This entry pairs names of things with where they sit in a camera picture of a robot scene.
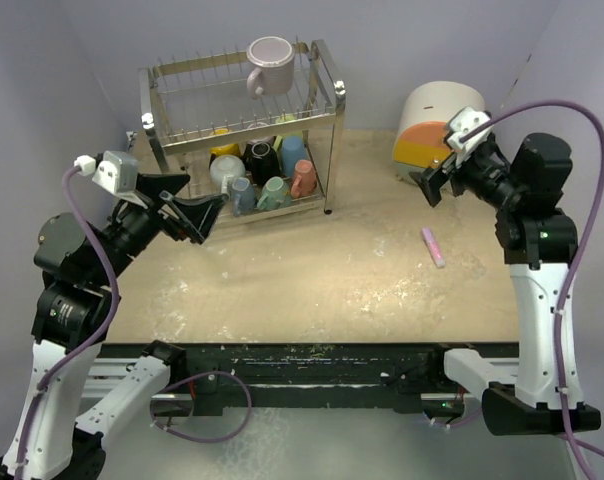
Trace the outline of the teal cup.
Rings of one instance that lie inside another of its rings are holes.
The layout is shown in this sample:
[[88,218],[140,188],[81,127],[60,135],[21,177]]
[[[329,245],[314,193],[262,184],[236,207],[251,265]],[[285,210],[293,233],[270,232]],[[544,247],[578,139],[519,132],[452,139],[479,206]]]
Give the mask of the teal cup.
[[257,209],[273,211],[286,208],[291,205],[292,200],[288,183],[281,177],[272,177],[261,190],[261,196],[257,201]]

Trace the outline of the blue cup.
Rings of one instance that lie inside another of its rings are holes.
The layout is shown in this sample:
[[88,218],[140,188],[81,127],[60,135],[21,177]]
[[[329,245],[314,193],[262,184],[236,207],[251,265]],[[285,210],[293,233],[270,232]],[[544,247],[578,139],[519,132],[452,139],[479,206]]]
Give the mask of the blue cup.
[[301,137],[288,136],[283,139],[281,144],[281,163],[282,172],[285,177],[292,178],[295,165],[299,160],[307,160],[308,153],[306,145]]

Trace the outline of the yellow mug black handle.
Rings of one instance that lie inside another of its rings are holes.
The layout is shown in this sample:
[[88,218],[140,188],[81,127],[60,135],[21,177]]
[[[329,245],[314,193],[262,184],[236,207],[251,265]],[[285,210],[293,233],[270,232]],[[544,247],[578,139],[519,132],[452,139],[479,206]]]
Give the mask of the yellow mug black handle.
[[[216,128],[213,132],[215,136],[228,134],[230,130],[228,128]],[[240,145],[238,143],[227,143],[220,144],[210,148],[210,162],[213,162],[220,156],[232,155],[238,158],[242,157]]]

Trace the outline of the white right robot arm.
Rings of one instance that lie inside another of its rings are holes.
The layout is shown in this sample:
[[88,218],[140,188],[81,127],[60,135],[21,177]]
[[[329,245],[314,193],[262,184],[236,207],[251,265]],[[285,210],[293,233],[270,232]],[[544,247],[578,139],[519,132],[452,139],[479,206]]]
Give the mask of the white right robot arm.
[[481,402],[496,436],[595,431],[600,411],[585,403],[574,354],[568,274],[577,264],[578,232],[558,206],[573,168],[571,148],[532,133],[508,163],[490,135],[461,165],[448,157],[412,173],[430,206],[445,183],[475,194],[496,211],[495,231],[514,287],[519,325],[517,372],[508,376],[477,351],[453,348],[427,366],[438,391],[456,384]]

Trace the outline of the terracotta mug white inside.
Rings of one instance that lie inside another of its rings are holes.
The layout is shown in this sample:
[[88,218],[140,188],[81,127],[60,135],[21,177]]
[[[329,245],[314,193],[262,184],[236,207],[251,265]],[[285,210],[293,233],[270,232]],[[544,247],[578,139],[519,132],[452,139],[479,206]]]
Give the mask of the terracotta mug white inside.
[[291,195],[294,199],[306,197],[317,188],[316,171],[313,163],[307,159],[299,160],[294,168]]

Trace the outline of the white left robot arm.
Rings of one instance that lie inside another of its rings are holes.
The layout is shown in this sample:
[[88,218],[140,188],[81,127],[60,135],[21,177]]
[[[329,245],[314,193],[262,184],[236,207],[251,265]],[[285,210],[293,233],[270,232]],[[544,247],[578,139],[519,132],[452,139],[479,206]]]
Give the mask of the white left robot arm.
[[228,201],[225,193],[186,200],[177,196],[186,174],[136,178],[136,204],[121,199],[102,229],[91,225],[70,191],[76,170],[62,180],[70,212],[39,232],[34,263],[42,271],[31,334],[33,364],[27,397],[10,448],[0,457],[0,479],[96,479],[109,441],[163,389],[176,392],[188,378],[186,353],[162,341],[145,347],[132,373],[98,404],[78,409],[90,369],[115,318],[117,278],[159,234],[203,243]]

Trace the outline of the black mug cream inside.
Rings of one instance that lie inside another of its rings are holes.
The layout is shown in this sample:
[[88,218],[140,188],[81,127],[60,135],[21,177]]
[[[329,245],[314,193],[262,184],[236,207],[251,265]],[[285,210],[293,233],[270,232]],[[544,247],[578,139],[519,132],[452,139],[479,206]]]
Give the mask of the black mug cream inside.
[[267,142],[256,142],[249,146],[247,165],[254,183],[259,187],[263,187],[271,178],[282,175],[277,153]]

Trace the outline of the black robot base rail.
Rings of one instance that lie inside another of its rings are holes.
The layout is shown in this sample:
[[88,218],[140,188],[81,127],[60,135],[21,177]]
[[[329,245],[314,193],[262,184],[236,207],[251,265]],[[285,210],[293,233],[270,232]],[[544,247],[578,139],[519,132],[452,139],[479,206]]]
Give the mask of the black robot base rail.
[[157,394],[172,409],[219,416],[251,405],[279,409],[385,409],[454,422],[474,413],[471,394],[444,376],[436,343],[183,343],[174,381],[192,384]]

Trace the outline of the lilac mug black handle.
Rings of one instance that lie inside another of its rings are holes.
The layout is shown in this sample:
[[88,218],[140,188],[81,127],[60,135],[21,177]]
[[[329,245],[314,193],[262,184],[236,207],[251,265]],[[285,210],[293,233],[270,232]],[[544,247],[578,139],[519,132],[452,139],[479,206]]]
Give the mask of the lilac mug black handle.
[[266,123],[266,122],[261,122],[261,121],[254,121],[252,123],[250,123],[247,127],[248,130],[255,130],[255,129],[259,129],[259,128],[266,128],[269,127],[270,124]]

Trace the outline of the grey mug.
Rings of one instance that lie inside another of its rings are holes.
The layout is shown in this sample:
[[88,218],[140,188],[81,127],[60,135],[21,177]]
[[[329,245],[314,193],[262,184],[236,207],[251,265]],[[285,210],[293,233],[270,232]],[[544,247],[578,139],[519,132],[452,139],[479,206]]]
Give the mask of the grey mug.
[[232,213],[235,217],[252,212],[256,208],[256,192],[251,181],[238,177],[230,185]]

